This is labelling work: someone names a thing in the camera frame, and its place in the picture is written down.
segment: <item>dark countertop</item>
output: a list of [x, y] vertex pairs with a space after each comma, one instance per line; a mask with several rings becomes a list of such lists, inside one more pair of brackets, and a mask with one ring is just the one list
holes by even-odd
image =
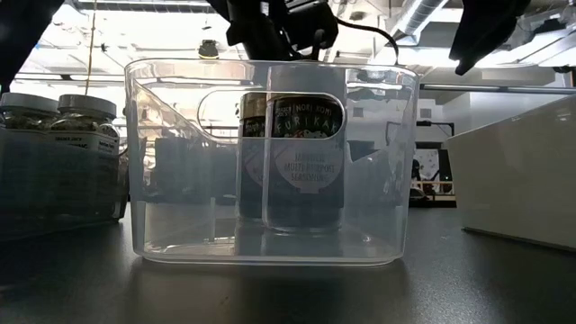
[[573, 323], [576, 254], [411, 210], [402, 260], [373, 268], [162, 265], [130, 219], [0, 245], [0, 323]]

